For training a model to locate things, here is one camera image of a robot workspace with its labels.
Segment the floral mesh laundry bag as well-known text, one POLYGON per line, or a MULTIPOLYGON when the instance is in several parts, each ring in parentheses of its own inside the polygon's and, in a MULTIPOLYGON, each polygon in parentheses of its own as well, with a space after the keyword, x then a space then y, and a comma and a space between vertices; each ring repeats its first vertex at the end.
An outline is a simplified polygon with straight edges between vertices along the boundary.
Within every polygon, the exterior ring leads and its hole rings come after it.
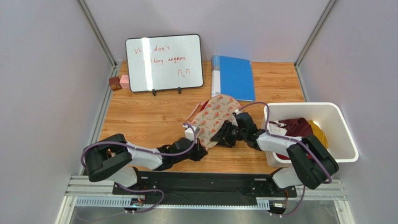
POLYGON ((233 113, 241 109, 233 97, 220 94, 208 101, 199 102, 187 118, 187 123, 199 128, 196 138, 206 150, 216 146, 211 138, 221 129, 225 121, 233 122, 233 113))

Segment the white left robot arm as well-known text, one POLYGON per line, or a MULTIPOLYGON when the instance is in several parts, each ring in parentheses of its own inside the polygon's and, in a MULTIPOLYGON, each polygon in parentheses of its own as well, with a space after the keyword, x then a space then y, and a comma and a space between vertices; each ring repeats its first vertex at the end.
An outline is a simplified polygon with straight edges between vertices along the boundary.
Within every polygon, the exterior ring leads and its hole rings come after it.
POLYGON ((180 138, 171 145, 148 149, 119 133, 87 146, 80 160, 89 181, 110 180, 130 188, 141 181, 138 167, 164 171, 185 160, 200 161, 207 154, 198 140, 180 138))

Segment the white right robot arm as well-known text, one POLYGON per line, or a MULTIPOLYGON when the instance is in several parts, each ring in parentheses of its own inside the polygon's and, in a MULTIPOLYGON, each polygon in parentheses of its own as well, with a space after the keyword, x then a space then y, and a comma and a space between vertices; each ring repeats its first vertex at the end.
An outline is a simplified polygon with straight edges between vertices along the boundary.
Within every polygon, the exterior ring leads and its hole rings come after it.
POLYGON ((233 122, 225 121, 211 140, 222 147, 234 147, 237 141, 244 141, 250 148, 288 157, 290 167, 280 168, 268 176, 272 187, 303 185, 316 189, 321 184, 330 184, 331 176, 339 171, 336 160, 315 135, 289 137, 270 133, 257 128, 247 112, 235 113, 233 118, 233 122))

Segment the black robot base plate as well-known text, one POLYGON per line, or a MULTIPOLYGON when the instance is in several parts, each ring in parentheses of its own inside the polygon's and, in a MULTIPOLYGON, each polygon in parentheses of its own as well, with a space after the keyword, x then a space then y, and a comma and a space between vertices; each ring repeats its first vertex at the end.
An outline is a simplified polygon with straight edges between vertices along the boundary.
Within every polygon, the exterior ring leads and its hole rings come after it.
POLYGON ((141 171, 139 189, 160 189, 162 205, 256 205, 256 198, 296 198, 293 186, 272 189, 267 174, 141 171))

